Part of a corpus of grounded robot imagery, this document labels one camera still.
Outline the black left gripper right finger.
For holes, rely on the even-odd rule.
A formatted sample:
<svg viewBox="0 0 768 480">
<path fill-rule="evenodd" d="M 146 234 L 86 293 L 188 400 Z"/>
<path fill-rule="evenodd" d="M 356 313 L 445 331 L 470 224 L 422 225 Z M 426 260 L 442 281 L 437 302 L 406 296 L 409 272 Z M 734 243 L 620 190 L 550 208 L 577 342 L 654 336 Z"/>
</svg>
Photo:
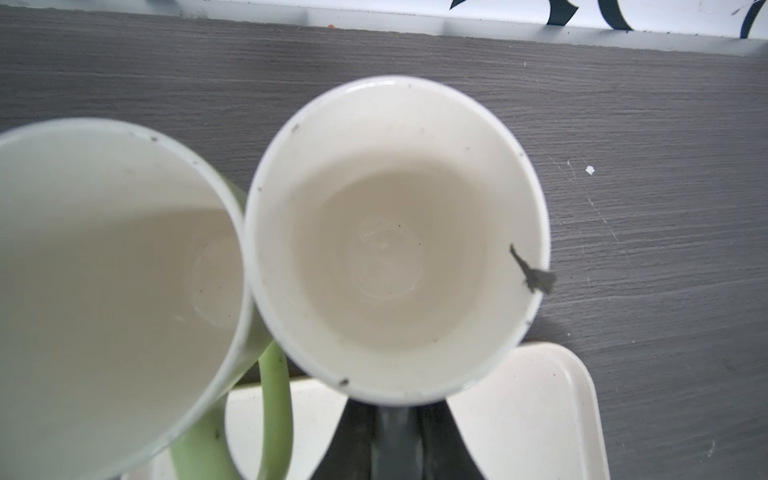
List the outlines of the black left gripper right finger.
<svg viewBox="0 0 768 480">
<path fill-rule="evenodd" d="M 424 479 L 483 480 L 446 401 L 418 408 Z"/>
</svg>

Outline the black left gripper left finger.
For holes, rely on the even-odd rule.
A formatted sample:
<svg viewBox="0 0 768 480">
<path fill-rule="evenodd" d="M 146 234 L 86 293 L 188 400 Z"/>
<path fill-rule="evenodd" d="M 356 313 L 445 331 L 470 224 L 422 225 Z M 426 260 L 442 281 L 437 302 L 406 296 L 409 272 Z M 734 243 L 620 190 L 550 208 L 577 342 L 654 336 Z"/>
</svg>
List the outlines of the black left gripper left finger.
<svg viewBox="0 0 768 480">
<path fill-rule="evenodd" d="M 375 407 L 349 399 L 312 480 L 369 480 Z"/>
</svg>

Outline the grey mug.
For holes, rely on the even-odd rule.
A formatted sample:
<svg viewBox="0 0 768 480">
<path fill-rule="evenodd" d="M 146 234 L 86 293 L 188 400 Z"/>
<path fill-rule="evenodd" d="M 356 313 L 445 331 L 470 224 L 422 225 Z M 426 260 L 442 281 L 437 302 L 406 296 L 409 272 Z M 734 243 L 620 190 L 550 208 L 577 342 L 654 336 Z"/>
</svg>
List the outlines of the grey mug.
<svg viewBox="0 0 768 480">
<path fill-rule="evenodd" d="M 478 101 L 412 76 L 340 85 L 285 123 L 242 251 L 283 351 L 375 407 L 371 479 L 423 478 L 418 408 L 486 377 L 556 281 L 521 144 Z"/>
</svg>

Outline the light green mug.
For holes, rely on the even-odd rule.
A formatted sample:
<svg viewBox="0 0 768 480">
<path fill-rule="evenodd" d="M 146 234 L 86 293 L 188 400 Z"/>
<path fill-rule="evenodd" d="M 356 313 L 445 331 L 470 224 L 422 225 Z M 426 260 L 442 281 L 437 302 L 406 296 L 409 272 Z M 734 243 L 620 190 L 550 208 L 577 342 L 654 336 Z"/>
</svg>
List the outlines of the light green mug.
<svg viewBox="0 0 768 480">
<path fill-rule="evenodd" d="M 152 129 L 57 119 L 1 136 L 1 475 L 112 479 L 162 451 L 236 479 L 224 416 L 253 366 L 258 477 L 287 476 L 287 362 L 244 272 L 246 196 Z"/>
</svg>

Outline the beige plastic tray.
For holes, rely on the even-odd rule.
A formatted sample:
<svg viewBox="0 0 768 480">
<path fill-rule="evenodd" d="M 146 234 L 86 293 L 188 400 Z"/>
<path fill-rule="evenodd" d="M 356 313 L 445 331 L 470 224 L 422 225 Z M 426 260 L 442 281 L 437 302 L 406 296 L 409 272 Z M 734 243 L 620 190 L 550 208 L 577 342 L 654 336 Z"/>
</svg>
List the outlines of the beige plastic tray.
<svg viewBox="0 0 768 480">
<path fill-rule="evenodd" d="M 291 380 L 294 446 L 287 479 L 309 479 L 330 445 L 347 397 L 322 382 Z M 226 439 L 246 479 L 256 479 L 262 448 L 261 387 L 227 399 Z M 592 377 L 567 348 L 517 347 L 488 377 L 448 398 L 469 453 L 486 479 L 610 479 Z M 170 451 L 120 479 L 177 479 Z"/>
</svg>

